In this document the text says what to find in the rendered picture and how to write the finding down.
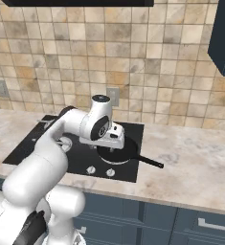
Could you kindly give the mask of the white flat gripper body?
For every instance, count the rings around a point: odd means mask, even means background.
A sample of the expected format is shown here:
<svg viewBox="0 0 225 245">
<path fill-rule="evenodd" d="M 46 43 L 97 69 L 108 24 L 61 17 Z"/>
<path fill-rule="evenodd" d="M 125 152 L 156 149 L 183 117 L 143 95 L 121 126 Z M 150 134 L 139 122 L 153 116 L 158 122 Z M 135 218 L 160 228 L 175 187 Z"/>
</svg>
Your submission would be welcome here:
<svg viewBox="0 0 225 245">
<path fill-rule="evenodd" d="M 104 137 L 95 141 L 87 140 L 85 138 L 80 137 L 79 141 L 82 144 L 86 144 L 86 145 L 95 145 L 95 146 L 102 146 L 108 148 L 122 149 L 124 147 L 124 137 L 111 138 L 109 135 L 105 135 Z"/>
</svg>

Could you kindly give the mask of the dark blue cupboard door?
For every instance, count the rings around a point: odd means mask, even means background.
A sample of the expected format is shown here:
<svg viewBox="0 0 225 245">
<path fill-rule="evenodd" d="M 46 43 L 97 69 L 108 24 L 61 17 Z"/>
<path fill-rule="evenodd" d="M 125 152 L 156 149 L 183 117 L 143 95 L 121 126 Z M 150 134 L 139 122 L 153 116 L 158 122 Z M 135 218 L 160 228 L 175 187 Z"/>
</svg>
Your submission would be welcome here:
<svg viewBox="0 0 225 245">
<path fill-rule="evenodd" d="M 138 201 L 86 193 L 84 211 L 75 226 L 84 227 L 87 243 L 101 245 L 140 245 L 141 208 Z"/>
</svg>

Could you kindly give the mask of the black frying pan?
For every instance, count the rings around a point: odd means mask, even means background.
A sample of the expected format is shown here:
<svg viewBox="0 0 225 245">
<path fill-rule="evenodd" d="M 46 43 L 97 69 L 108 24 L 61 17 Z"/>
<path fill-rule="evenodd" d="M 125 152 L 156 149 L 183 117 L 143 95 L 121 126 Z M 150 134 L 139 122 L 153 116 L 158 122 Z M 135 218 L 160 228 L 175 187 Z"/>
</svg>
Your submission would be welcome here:
<svg viewBox="0 0 225 245">
<path fill-rule="evenodd" d="M 130 160 L 138 160 L 158 168 L 164 167 L 162 163 L 141 156 L 139 153 L 138 145 L 129 137 L 124 138 L 124 147 L 122 149 L 111 149 L 110 147 L 98 146 L 97 152 L 100 157 L 108 164 L 121 165 L 127 163 Z"/>
</svg>

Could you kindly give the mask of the black hob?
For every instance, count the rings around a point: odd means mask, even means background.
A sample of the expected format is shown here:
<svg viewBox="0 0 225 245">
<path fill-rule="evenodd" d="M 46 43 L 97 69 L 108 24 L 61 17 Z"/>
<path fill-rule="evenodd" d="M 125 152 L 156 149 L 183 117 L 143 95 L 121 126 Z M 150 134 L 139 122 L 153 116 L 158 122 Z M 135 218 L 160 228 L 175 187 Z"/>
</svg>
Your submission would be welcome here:
<svg viewBox="0 0 225 245">
<path fill-rule="evenodd" d="M 30 131 L 30 133 L 10 153 L 3 163 L 15 166 L 19 165 L 34 151 L 35 142 L 46 131 L 45 126 L 47 121 L 54 120 L 55 118 L 56 116 L 45 115 L 42 118 L 42 122 L 39 122 Z M 86 172 L 86 169 L 93 166 L 96 168 L 96 172 L 90 176 L 131 183 L 136 182 L 139 167 L 138 160 L 130 160 L 122 165 L 109 165 L 101 159 L 95 148 L 81 144 L 78 136 L 71 133 L 64 133 L 63 137 L 67 137 L 72 141 L 71 149 L 66 152 L 66 156 L 68 158 L 68 173 L 88 176 L 89 174 Z M 106 175 L 106 171 L 110 168 L 115 170 L 115 175 L 113 177 L 108 177 Z"/>
</svg>

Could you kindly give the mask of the dark blue wall cupboard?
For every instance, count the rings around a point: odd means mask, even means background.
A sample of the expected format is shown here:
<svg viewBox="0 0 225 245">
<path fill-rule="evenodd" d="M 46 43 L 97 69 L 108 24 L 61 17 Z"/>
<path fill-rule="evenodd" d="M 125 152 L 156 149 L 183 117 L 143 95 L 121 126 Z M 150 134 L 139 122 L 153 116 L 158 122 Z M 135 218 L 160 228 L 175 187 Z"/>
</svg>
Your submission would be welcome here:
<svg viewBox="0 0 225 245">
<path fill-rule="evenodd" d="M 208 55 L 225 77 L 225 0 L 218 1 Z"/>
</svg>

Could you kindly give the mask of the dark blue drawer front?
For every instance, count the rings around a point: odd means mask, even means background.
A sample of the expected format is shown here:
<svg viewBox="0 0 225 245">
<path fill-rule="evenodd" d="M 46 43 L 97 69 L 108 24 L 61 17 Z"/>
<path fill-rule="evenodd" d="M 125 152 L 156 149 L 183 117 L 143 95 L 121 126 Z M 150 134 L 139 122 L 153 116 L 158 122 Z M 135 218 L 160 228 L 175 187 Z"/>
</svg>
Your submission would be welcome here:
<svg viewBox="0 0 225 245">
<path fill-rule="evenodd" d="M 198 218 L 204 218 L 207 223 L 225 226 L 225 215 L 211 212 L 201 212 L 179 209 L 175 219 L 174 230 L 181 234 L 193 234 L 214 241 L 225 242 L 225 231 L 199 227 Z"/>
</svg>

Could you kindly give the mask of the grey wall outlet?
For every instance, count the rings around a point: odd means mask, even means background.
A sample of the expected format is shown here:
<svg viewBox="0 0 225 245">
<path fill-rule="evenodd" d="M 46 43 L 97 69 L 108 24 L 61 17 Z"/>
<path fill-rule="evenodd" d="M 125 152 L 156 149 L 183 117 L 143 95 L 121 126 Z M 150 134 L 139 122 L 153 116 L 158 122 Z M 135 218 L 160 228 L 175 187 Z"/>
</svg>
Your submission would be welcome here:
<svg viewBox="0 0 225 245">
<path fill-rule="evenodd" d="M 106 95 L 111 99 L 113 106 L 118 106 L 120 101 L 120 88 L 119 87 L 107 87 Z"/>
<path fill-rule="evenodd" d="M 6 82 L 4 80 L 0 80 L 0 97 L 8 98 L 9 96 L 9 90 Z"/>
</svg>

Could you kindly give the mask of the black extractor hood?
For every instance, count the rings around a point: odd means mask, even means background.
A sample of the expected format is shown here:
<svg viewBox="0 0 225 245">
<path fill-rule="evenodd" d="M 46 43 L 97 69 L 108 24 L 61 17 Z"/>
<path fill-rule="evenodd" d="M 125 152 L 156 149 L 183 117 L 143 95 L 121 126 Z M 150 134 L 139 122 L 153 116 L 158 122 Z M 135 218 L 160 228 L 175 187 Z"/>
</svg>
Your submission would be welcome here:
<svg viewBox="0 0 225 245">
<path fill-rule="evenodd" d="M 1 0 L 8 7 L 153 7 L 154 0 Z"/>
</svg>

